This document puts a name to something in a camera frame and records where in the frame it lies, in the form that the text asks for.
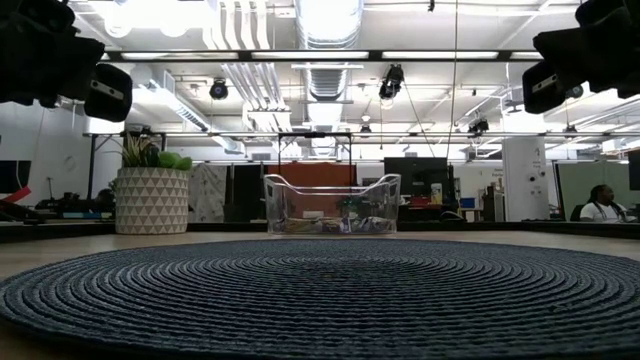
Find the white round column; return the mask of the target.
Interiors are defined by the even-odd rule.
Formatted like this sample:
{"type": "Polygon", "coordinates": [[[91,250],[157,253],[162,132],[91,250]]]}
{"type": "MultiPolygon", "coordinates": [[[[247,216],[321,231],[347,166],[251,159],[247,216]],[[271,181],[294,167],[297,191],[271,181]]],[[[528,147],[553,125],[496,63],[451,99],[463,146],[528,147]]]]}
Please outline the white round column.
{"type": "Polygon", "coordinates": [[[502,146],[506,220],[549,218],[549,183],[544,140],[507,138],[502,146]]]}

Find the white patterned cloth cover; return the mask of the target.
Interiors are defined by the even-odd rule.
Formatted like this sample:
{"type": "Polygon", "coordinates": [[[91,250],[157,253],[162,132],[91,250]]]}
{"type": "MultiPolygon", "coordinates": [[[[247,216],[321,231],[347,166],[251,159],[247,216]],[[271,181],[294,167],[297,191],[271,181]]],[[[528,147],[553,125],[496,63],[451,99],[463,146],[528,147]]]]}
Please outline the white patterned cloth cover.
{"type": "Polygon", "coordinates": [[[222,223],[226,202],[227,167],[201,163],[190,170],[190,223],[222,223]]]}

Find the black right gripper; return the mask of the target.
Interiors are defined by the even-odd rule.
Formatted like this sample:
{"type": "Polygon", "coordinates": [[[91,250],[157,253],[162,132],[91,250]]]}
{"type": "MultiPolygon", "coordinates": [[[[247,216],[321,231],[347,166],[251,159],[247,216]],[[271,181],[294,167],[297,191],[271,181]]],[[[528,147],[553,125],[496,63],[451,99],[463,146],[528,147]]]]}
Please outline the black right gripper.
{"type": "Polygon", "coordinates": [[[640,7],[579,7],[574,28],[541,32],[533,46],[545,61],[522,75],[523,104],[543,114],[563,104],[567,87],[640,95],[640,7]]]}

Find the clear plastic bin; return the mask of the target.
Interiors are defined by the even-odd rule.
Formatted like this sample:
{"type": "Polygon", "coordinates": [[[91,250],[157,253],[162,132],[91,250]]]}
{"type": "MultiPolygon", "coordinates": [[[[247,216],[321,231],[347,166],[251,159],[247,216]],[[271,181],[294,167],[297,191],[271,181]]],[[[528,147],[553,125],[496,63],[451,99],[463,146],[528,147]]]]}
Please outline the clear plastic bin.
{"type": "Polygon", "coordinates": [[[397,231],[400,184],[399,174],[385,175],[364,187],[301,187],[291,185],[280,175],[267,175],[264,177],[264,195],[268,231],[272,234],[336,234],[285,233],[282,229],[289,218],[363,219],[369,216],[395,220],[397,231]]]}

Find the potted succulent white patterned pot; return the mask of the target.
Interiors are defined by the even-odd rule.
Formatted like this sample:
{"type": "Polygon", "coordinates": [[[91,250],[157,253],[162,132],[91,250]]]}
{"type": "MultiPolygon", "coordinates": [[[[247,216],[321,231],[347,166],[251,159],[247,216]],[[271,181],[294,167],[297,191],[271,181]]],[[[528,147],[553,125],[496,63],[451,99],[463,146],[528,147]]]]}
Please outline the potted succulent white patterned pot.
{"type": "Polygon", "coordinates": [[[188,226],[192,159],[126,133],[115,178],[115,230],[122,235],[180,234],[188,226]]]}

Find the grey-green partition panel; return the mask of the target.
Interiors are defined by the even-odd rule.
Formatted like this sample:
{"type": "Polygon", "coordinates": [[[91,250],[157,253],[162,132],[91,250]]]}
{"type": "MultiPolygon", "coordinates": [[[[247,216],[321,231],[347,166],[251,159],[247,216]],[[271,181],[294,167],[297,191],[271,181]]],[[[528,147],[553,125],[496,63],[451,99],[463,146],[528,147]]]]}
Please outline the grey-green partition panel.
{"type": "Polygon", "coordinates": [[[560,206],[565,219],[570,220],[574,209],[587,202],[596,185],[612,188],[615,201],[627,209],[640,202],[640,191],[630,189],[629,166],[626,163],[556,162],[555,175],[560,206]]]}

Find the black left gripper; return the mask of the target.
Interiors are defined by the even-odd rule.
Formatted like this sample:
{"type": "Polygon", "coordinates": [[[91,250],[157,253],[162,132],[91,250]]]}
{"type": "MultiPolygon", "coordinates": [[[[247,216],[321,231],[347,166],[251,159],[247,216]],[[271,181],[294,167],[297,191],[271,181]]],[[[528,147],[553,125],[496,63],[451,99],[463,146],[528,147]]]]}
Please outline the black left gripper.
{"type": "Polygon", "coordinates": [[[133,82],[99,63],[105,45],[73,31],[56,33],[19,14],[0,16],[0,103],[52,107],[58,97],[84,100],[89,117],[124,122],[133,82]]]}

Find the person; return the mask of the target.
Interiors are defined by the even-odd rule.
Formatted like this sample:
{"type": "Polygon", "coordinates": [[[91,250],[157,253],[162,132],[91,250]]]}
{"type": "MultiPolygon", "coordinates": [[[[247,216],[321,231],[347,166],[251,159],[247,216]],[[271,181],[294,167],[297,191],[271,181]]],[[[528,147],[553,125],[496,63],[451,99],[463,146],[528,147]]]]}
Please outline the person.
{"type": "Polygon", "coordinates": [[[615,201],[614,191],[610,186],[600,184],[591,189],[589,199],[586,204],[581,206],[576,221],[636,223],[639,222],[639,219],[615,201]]]}

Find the white rectangular ceiling duct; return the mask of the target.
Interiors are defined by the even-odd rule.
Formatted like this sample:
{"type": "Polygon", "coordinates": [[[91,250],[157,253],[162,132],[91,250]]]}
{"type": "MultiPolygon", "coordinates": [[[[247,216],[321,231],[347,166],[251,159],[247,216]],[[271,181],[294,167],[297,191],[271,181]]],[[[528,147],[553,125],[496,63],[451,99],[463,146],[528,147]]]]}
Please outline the white rectangular ceiling duct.
{"type": "Polygon", "coordinates": [[[153,78],[151,68],[145,65],[136,65],[131,70],[131,78],[135,89],[143,91],[153,97],[156,102],[167,106],[183,121],[193,125],[200,133],[206,134],[219,144],[226,153],[246,154],[246,147],[242,142],[232,140],[230,136],[219,136],[220,129],[212,126],[199,110],[190,106],[175,92],[175,78],[167,71],[164,72],[162,84],[153,78]]]}

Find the red object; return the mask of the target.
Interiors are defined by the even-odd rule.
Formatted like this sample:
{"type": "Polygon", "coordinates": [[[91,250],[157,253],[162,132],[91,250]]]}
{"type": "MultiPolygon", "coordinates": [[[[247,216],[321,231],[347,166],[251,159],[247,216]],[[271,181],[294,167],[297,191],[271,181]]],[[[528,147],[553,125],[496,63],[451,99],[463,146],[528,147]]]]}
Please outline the red object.
{"type": "Polygon", "coordinates": [[[15,193],[12,193],[12,194],[2,198],[2,201],[8,202],[8,203],[16,203],[16,202],[24,199],[25,197],[27,197],[30,194],[31,194],[31,189],[29,187],[23,187],[23,188],[19,189],[18,191],[16,191],[15,193]]]}

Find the silver ventilation duct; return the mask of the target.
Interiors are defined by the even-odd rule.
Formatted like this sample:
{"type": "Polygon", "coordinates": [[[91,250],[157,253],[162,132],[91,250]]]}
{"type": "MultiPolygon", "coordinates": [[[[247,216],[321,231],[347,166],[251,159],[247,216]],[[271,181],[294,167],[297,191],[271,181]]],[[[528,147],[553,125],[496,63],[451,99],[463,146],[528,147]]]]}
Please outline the silver ventilation duct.
{"type": "MultiPolygon", "coordinates": [[[[349,50],[357,45],[364,0],[295,0],[298,47],[303,50],[349,50]]],[[[336,127],[341,119],[350,71],[310,64],[303,71],[307,119],[316,126],[336,127]]]]}

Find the round dark blue woven placemat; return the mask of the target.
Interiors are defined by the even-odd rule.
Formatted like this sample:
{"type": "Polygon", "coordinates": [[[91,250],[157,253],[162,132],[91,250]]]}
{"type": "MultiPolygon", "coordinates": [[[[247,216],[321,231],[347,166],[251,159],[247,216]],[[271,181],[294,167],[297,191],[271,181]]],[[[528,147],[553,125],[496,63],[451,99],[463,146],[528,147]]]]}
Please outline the round dark blue woven placemat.
{"type": "Polygon", "coordinates": [[[0,322],[113,360],[640,360],[640,262],[412,239],[156,246],[0,281],[0,322]]]}

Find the black overhead light beam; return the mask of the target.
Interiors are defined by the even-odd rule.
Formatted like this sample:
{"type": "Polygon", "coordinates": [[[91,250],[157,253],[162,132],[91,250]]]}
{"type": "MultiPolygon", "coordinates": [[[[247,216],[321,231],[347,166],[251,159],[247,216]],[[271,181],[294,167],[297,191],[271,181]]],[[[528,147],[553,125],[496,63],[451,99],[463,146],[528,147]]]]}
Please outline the black overhead light beam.
{"type": "Polygon", "coordinates": [[[106,63],[226,62],[537,62],[542,56],[525,50],[172,50],[106,51],[106,63]]]}

